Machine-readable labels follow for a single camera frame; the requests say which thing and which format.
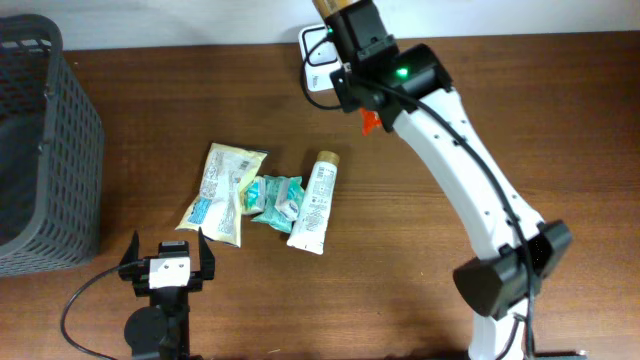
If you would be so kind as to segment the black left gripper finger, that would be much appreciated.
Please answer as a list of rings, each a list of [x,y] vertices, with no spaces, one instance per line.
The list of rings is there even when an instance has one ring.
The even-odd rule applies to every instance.
[[[200,275],[203,280],[215,278],[216,259],[207,244],[202,228],[198,229]]]
[[[135,231],[132,235],[130,244],[125,251],[120,264],[126,265],[130,263],[134,263],[139,260],[139,234]]]

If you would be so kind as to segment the orange spaghetti packet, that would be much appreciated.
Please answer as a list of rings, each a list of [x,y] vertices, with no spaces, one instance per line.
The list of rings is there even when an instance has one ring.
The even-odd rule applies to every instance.
[[[323,20],[326,20],[330,15],[337,13],[357,1],[358,0],[312,0],[316,10]],[[382,126],[382,122],[377,112],[365,110],[363,107],[361,107],[359,111],[363,119],[362,134],[364,136],[367,136],[374,129]]]

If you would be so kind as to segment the cream snack bag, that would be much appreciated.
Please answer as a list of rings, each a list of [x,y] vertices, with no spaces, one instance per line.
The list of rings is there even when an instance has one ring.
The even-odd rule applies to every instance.
[[[199,231],[211,240],[241,246],[241,193],[258,173],[267,152],[212,143],[198,193],[176,231]]]

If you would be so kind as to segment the small teal white packet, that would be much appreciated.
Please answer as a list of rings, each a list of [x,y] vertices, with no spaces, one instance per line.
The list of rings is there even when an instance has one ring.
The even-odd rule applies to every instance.
[[[242,214],[255,215],[262,213],[266,207],[266,180],[256,176],[240,195]]]

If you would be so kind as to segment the small white teal box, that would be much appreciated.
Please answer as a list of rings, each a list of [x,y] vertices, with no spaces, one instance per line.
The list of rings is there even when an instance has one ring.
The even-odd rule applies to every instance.
[[[304,198],[301,177],[284,178],[278,186],[275,209],[287,220],[296,221]]]

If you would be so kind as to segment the teal tissue packet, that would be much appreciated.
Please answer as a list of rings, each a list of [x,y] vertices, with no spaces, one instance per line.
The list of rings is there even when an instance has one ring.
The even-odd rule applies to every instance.
[[[303,198],[302,177],[268,176],[266,184],[265,210],[254,217],[252,222],[263,223],[272,228],[290,233],[298,219]]]

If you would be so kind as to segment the white tube with brown cap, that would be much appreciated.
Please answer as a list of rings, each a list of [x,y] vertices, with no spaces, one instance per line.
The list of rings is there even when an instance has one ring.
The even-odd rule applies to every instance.
[[[324,253],[324,242],[331,213],[340,157],[320,151],[304,193],[300,214],[287,245],[316,255]]]

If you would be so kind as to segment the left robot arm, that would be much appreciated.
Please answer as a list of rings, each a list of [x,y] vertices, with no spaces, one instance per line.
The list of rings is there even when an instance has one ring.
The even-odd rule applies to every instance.
[[[118,271],[137,297],[149,305],[128,318],[124,338],[134,359],[188,360],[190,349],[189,295],[200,292],[215,277],[216,260],[207,238],[198,233],[199,269],[191,269],[189,243],[162,242],[158,254],[139,256],[139,235],[134,234]]]

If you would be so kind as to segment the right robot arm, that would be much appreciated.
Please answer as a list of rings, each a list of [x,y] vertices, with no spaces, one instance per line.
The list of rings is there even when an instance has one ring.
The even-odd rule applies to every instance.
[[[425,44],[401,50],[367,0],[314,2],[341,62],[330,75],[341,109],[376,113],[422,160],[475,253],[453,279],[473,311],[469,359],[539,359],[535,300],[572,242],[520,196],[483,145],[453,80]]]

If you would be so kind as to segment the white barcode scanner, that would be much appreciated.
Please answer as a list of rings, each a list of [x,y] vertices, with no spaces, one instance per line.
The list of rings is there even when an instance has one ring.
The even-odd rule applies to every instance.
[[[330,74],[341,66],[336,48],[331,42],[325,42],[312,51],[312,48],[327,34],[325,25],[308,26],[301,29],[298,34],[302,59],[308,60],[305,76],[307,89],[311,92],[331,90],[333,84]]]

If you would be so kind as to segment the dark grey plastic basket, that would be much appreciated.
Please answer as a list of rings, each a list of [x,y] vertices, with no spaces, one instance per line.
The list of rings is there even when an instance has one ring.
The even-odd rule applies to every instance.
[[[90,262],[100,244],[105,133],[57,25],[1,20],[1,274]]]

